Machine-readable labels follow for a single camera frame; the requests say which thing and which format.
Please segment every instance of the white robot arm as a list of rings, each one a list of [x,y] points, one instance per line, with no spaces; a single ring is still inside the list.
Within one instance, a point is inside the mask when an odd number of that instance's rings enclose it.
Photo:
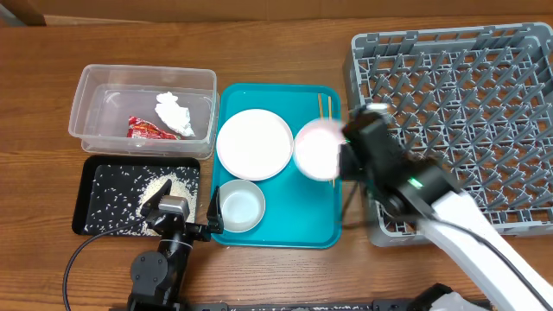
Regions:
[[[417,222],[499,310],[553,311],[553,288],[493,229],[440,164],[405,153],[382,115],[361,111],[342,133],[347,141],[340,150],[342,180],[363,181],[392,219]]]
[[[495,246],[546,303],[553,306],[553,287],[493,229],[469,194],[450,192],[432,207],[437,219],[466,228]],[[471,235],[432,220],[421,220],[419,228],[426,238],[443,249],[467,273],[499,310],[548,310],[511,268]]]

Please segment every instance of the clear plastic container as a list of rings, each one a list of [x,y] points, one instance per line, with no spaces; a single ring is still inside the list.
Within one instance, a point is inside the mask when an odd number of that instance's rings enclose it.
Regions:
[[[172,92],[190,110],[194,137],[183,140],[128,138],[135,116],[174,133],[157,116],[156,96]],[[213,152],[219,101],[215,72],[206,69],[89,65],[80,77],[69,119],[69,134],[88,152],[136,156],[190,156]]]

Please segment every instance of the red snack wrapper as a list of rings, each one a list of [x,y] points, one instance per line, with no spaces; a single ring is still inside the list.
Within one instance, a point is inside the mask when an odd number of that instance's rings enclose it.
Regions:
[[[175,140],[182,139],[180,136],[160,130],[157,126],[146,120],[142,120],[139,117],[129,117],[129,131],[127,132],[127,137]]]

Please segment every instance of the green light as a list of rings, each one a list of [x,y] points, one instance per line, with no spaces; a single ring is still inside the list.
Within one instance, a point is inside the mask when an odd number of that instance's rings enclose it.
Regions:
[[[417,189],[420,189],[420,188],[423,187],[423,184],[420,181],[413,178],[413,177],[409,178],[408,182],[409,182],[409,184],[411,184],[413,187],[415,187]]]

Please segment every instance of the tray rim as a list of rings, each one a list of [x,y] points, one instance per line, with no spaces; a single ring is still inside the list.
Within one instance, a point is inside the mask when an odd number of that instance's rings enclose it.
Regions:
[[[79,191],[73,211],[73,221],[71,229],[77,235],[91,236],[84,232],[86,225],[86,216],[90,208],[90,192],[92,191],[92,180],[96,174],[96,168],[100,165],[135,165],[135,166],[186,166],[197,168],[200,175],[200,162],[191,157],[160,157],[160,156],[123,156],[123,155],[91,155],[83,163],[83,169],[80,176]],[[198,196],[200,195],[200,185],[198,186]],[[138,236],[135,238],[152,238]]]
[[[238,91],[241,87],[252,87],[252,86],[268,86],[270,88],[273,87],[288,87],[291,88],[292,91],[300,90],[302,88],[320,88],[324,90],[324,93],[327,93],[329,96],[333,98],[333,104],[335,104],[335,107],[338,107],[337,110],[333,109],[333,116],[338,117],[338,119],[341,119],[341,101],[340,96],[338,93],[332,89],[330,86],[323,86],[323,85],[297,85],[297,84],[285,84],[285,83],[234,83],[228,86],[221,95],[221,100],[219,103],[219,118],[217,120],[217,133],[219,133],[220,127],[223,126],[224,122],[222,122],[222,118],[220,116],[221,109],[224,109],[224,103],[228,100],[228,97],[231,96],[232,93]],[[211,183],[211,194],[213,194],[213,191],[215,189],[215,160],[217,157],[217,150],[213,151],[213,173],[212,173],[212,183]],[[338,189],[337,193],[335,195],[339,195],[342,197],[342,180],[337,179],[335,182],[335,186]],[[340,210],[342,208],[342,201],[340,200]],[[341,234],[342,234],[342,227],[339,225],[339,222],[336,222],[335,230],[333,236],[323,245],[291,245],[291,244],[256,244],[256,243],[240,243],[240,242],[227,242],[225,240],[222,240],[220,238],[219,234],[213,234],[213,239],[222,245],[226,246],[249,246],[249,247],[270,247],[270,248],[294,248],[294,249],[312,249],[312,250],[325,250],[332,246],[334,246],[338,241],[340,240]]]

